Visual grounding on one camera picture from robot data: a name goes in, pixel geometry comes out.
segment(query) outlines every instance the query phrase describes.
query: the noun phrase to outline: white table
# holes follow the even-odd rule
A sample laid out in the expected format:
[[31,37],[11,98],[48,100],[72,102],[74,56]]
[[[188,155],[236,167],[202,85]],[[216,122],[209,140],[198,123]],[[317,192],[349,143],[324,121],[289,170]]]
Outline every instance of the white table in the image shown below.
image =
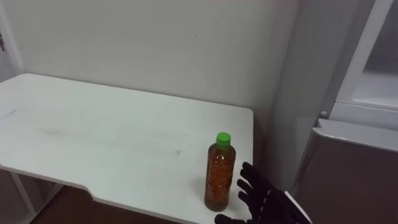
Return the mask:
[[213,223],[206,153],[220,131],[237,152],[223,213],[250,217],[235,183],[252,161],[252,129],[246,108],[34,74],[0,83],[0,169],[176,222]]

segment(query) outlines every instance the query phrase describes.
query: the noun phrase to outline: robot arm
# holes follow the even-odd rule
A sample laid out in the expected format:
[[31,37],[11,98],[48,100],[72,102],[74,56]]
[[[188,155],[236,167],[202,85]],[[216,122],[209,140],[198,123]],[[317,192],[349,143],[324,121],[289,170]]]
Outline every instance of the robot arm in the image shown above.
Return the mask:
[[[250,164],[245,162],[237,184],[242,188],[238,197],[246,203],[252,215],[247,224],[312,224],[308,215],[288,192],[276,189]],[[219,214],[216,224],[241,224],[244,220],[234,220]]]

